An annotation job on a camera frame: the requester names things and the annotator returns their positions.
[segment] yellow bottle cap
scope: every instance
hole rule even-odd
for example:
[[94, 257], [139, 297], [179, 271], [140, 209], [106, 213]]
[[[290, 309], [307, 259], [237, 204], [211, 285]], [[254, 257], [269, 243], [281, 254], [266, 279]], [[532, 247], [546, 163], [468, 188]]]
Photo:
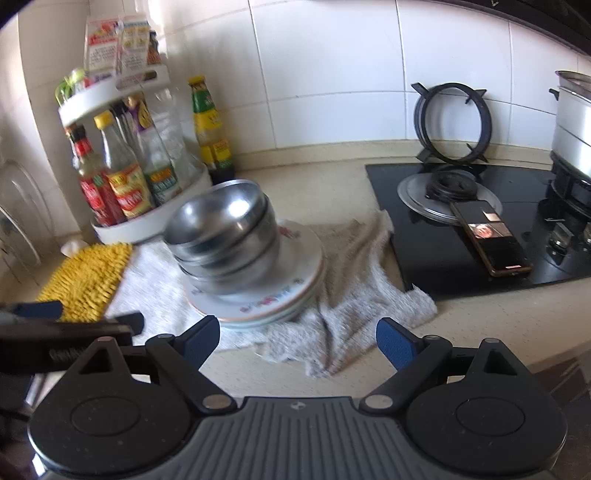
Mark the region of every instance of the yellow bottle cap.
[[95, 125], [99, 130], [103, 130], [112, 123], [113, 114], [108, 110], [95, 117]]
[[188, 82], [189, 82], [189, 85], [195, 85], [196, 83], [205, 82], [205, 77], [203, 75], [191, 77], [191, 78], [189, 78]]

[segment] red label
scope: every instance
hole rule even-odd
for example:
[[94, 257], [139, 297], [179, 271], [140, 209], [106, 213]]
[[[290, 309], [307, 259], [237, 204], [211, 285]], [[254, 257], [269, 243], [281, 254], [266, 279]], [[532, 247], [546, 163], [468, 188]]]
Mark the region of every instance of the red label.
[[131, 190], [119, 197], [119, 204], [123, 210], [132, 212], [137, 206], [144, 201], [144, 195], [140, 189]]
[[78, 140], [78, 142], [74, 144], [74, 149], [76, 150], [76, 155], [78, 155], [79, 157], [83, 157], [84, 155], [92, 151], [92, 147], [90, 146], [90, 142], [87, 138]]
[[117, 225], [125, 220], [109, 180], [103, 172], [87, 179], [80, 179], [80, 186], [100, 226]]

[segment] stainless steel pot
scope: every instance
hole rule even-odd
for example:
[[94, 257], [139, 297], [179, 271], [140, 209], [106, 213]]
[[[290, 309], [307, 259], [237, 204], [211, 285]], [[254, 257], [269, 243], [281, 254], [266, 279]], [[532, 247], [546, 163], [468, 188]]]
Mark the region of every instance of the stainless steel pot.
[[558, 71], [560, 91], [552, 150], [591, 179], [591, 77]]

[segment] stove knob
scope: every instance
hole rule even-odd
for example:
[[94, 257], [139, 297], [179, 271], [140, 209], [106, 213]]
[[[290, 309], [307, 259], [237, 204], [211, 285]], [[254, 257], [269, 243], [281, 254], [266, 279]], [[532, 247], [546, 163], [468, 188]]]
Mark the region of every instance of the stove knob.
[[560, 253], [566, 253], [573, 239], [573, 233], [561, 222], [557, 223], [550, 234], [548, 243]]

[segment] plastic bottle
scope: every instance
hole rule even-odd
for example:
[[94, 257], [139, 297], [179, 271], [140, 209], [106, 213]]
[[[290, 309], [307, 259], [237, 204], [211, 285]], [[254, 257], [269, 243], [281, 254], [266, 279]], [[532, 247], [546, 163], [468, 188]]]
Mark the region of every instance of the plastic bottle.
[[134, 132], [129, 124], [131, 116], [128, 112], [129, 109], [127, 108], [127, 105], [125, 105], [123, 100], [118, 100], [117, 102], [111, 104], [111, 113], [115, 118], [115, 123], [117, 124], [117, 128], [119, 129], [121, 137], [123, 138], [123, 140], [125, 140], [125, 143], [127, 143], [131, 147], [131, 150], [134, 151], [134, 154], [138, 159], [139, 166], [144, 168], [142, 152], [139, 148], [138, 141], [135, 138]]
[[144, 173], [156, 205], [162, 205], [181, 192], [170, 158], [145, 103], [143, 93], [129, 97], [129, 111], [139, 138], [144, 158]]
[[201, 147], [201, 158], [207, 165], [214, 184], [232, 180], [236, 176], [236, 171], [230, 146], [222, 120], [205, 85], [205, 77], [190, 78], [189, 85], [193, 97], [193, 122]]
[[113, 226], [125, 221], [125, 215], [117, 202], [107, 177], [107, 169], [99, 154], [92, 150], [82, 125], [66, 129], [72, 142], [77, 161], [73, 163], [78, 172], [80, 187], [86, 201], [100, 226]]
[[134, 151], [125, 143], [113, 122], [113, 114], [109, 111], [95, 117], [96, 127], [103, 136], [107, 178], [125, 216], [135, 218], [149, 212], [154, 201]]

